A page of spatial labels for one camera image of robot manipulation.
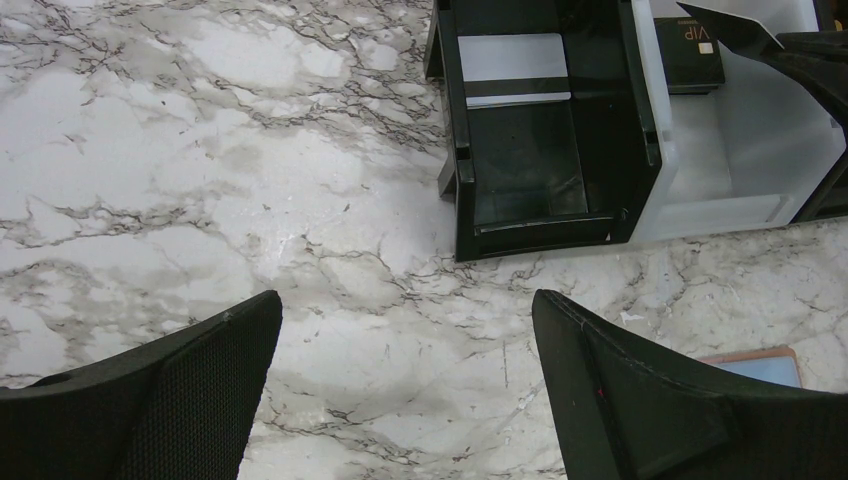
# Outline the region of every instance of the black card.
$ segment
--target black card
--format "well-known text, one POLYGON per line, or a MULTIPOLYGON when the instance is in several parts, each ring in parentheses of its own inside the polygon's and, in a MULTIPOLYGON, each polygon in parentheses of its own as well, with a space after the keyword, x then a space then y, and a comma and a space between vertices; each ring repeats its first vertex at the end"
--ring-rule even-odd
POLYGON ((724 84, 718 41, 691 17, 655 18, 668 91, 709 93, 724 84))

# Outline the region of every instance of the black plastic holder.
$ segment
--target black plastic holder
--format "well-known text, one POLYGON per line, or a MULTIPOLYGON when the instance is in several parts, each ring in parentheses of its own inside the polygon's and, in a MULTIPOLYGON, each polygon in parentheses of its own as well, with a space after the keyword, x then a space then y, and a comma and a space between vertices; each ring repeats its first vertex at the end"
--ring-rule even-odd
POLYGON ((457 261, 630 239, 662 165, 630 2, 437 0, 425 71, 441 81, 457 261), (460 38, 540 34, 560 35, 567 79, 465 81, 460 38), (567 100, 467 98, 563 85, 567 100))

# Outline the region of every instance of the white marble surface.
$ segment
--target white marble surface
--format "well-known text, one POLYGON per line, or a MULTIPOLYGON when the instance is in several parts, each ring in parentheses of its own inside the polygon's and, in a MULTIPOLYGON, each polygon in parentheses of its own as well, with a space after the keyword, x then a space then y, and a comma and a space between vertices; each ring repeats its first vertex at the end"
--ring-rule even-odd
POLYGON ((271 288, 242 479, 562 478, 529 318, 554 288, 848 390, 846 223, 455 265, 429 5, 0 3, 0 385, 271 288))

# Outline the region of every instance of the marble countertop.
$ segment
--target marble countertop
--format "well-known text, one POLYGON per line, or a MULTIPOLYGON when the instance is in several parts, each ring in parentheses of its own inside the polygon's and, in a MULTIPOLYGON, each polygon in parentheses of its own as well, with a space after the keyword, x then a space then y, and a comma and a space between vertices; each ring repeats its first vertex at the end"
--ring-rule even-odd
POLYGON ((848 390, 848 223, 456 265, 430 4, 3 2, 0 385, 275 289, 240 478, 562 478, 529 317, 552 288, 848 390))

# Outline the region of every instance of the gray marble veining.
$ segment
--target gray marble veining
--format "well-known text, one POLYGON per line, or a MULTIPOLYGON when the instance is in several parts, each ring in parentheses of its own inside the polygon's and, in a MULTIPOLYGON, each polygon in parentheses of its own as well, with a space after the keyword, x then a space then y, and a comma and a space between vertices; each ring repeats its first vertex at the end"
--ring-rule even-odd
POLYGON ((848 390, 848 224, 456 265, 430 2, 7 1, 0 384, 276 289, 241 478, 562 478, 538 288, 848 390))

